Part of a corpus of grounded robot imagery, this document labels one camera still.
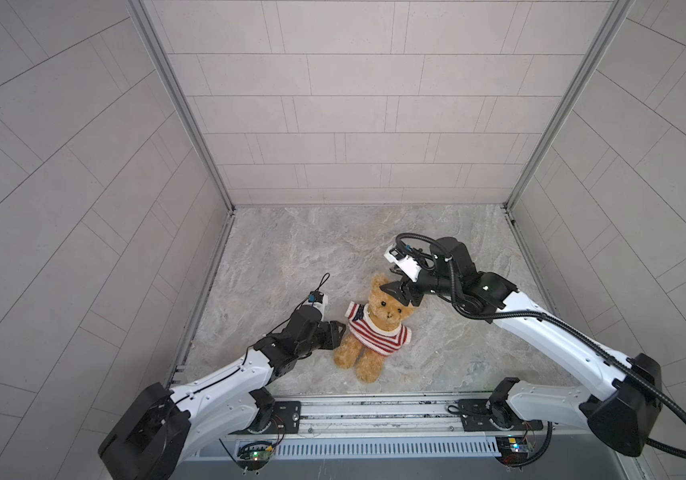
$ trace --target teddy bear's ear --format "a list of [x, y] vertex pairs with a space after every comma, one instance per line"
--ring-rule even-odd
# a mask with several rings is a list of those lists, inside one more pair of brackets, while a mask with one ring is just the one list
[[380, 288], [381, 285], [388, 283], [388, 277], [384, 274], [376, 274], [372, 278], [372, 289]]

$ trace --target teddy bear's head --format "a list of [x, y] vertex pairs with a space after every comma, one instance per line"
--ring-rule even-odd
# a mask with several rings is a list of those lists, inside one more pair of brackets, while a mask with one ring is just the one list
[[388, 327], [396, 327], [414, 311], [413, 305], [404, 306], [399, 300], [381, 290], [381, 285], [388, 283], [386, 275], [378, 274], [372, 279], [372, 291], [370, 292], [370, 318], [375, 318], [384, 323], [385, 330]]

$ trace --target brown fur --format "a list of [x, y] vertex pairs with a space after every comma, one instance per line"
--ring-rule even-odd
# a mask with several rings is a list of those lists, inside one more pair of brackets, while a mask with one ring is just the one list
[[[368, 307], [370, 320], [379, 329], [394, 330], [415, 311], [415, 307], [404, 306], [393, 296], [383, 292], [380, 286], [384, 283], [388, 283], [386, 275], [376, 275], [372, 279]], [[356, 364], [356, 376], [365, 383], [373, 383], [377, 380], [381, 375], [385, 360], [385, 356], [366, 348], [350, 333], [335, 349], [335, 364], [342, 369], [350, 369]]]

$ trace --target black mounting plate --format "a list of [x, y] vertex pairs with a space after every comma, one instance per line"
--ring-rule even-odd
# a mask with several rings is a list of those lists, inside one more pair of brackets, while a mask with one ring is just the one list
[[[467, 412], [484, 412], [487, 410], [486, 398], [463, 398], [457, 401], [457, 408]], [[473, 418], [471, 416], [461, 415], [461, 422], [463, 423], [464, 432], [509, 432], [509, 430], [501, 430], [493, 425], [490, 418]], [[540, 420], [531, 420], [530, 426], [533, 430], [543, 430], [543, 422]], [[511, 431], [524, 430], [524, 424], [518, 420], [514, 420]]]
[[[273, 415], [279, 417], [281, 423], [284, 423], [285, 430], [282, 433], [298, 433], [300, 428], [300, 402], [276, 402], [274, 404]], [[297, 420], [293, 420], [292, 416], [297, 414]], [[235, 435], [277, 435], [276, 426], [273, 422], [269, 422], [269, 426], [260, 433], [253, 433], [249, 430], [239, 430], [233, 432]]]

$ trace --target striped sweater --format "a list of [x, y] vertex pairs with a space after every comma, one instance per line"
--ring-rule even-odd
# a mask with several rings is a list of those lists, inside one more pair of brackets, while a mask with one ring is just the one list
[[404, 325], [400, 325], [390, 332], [377, 328], [370, 320], [367, 305], [351, 302], [345, 316], [348, 319], [348, 328], [351, 334], [362, 345], [383, 356], [391, 355], [403, 345], [407, 345], [412, 339], [412, 331]]

